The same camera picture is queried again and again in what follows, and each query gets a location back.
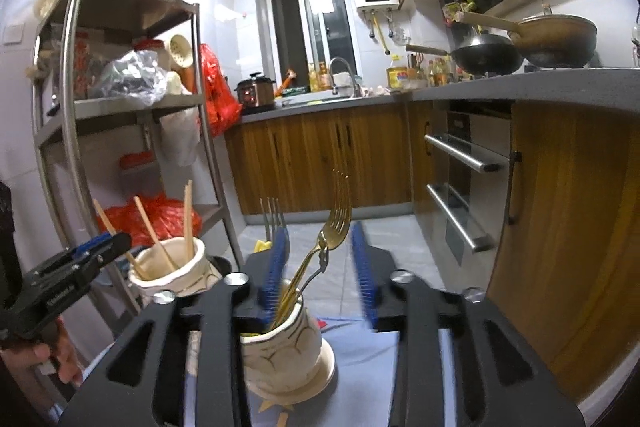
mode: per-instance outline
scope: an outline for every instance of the rice cooker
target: rice cooker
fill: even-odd
[[[273,80],[262,73],[252,73],[250,78],[238,82],[236,94],[242,104],[242,113],[267,111],[275,107],[273,96]]]

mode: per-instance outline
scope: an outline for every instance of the window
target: window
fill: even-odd
[[[345,0],[267,0],[273,62],[278,83],[291,69],[298,75],[293,86],[309,85],[308,68],[316,71],[342,57],[357,74],[353,40]],[[338,62],[334,73],[346,71]]]

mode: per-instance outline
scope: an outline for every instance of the tile floor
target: tile floor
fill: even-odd
[[[370,244],[389,250],[402,268],[413,271],[434,288],[443,288],[431,251],[425,243],[415,216],[383,217],[363,220]],[[292,277],[305,255],[316,243],[321,223],[288,225],[290,238],[289,263],[286,277]],[[247,226],[238,237],[245,256],[254,251],[255,242],[264,240],[264,227]],[[329,266],[305,289],[305,302],[319,317],[359,316],[360,297],[350,259],[350,245],[345,241],[329,254]],[[317,261],[309,265],[307,274],[317,268]]]

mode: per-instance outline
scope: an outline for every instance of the countertop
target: countertop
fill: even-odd
[[[340,108],[423,100],[528,100],[573,103],[640,114],[640,70],[594,68],[508,74],[388,96],[347,98],[338,102],[279,108],[243,116],[239,123]]]

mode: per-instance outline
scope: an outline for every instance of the window pane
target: window pane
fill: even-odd
[[[271,0],[271,6],[280,59],[279,80],[285,78],[287,69],[291,69],[298,76],[290,87],[308,86],[309,72],[298,0]]]
[[[309,34],[311,35],[311,50],[314,54],[313,62],[316,65],[316,71],[319,68],[320,62],[325,62],[324,60],[324,48],[322,47],[322,28],[320,26],[320,19],[318,17],[318,12],[311,9],[311,4],[309,0],[305,0],[305,8],[306,8],[306,20],[309,21]]]
[[[347,18],[347,7],[344,0],[332,0],[334,10],[327,13],[323,9],[324,26],[326,27],[326,38],[329,43],[329,54],[331,58],[344,58],[353,69],[356,70],[356,59],[353,55],[353,44],[351,42],[351,32],[349,30],[349,19]],[[336,62],[334,73],[346,71],[343,64]]]

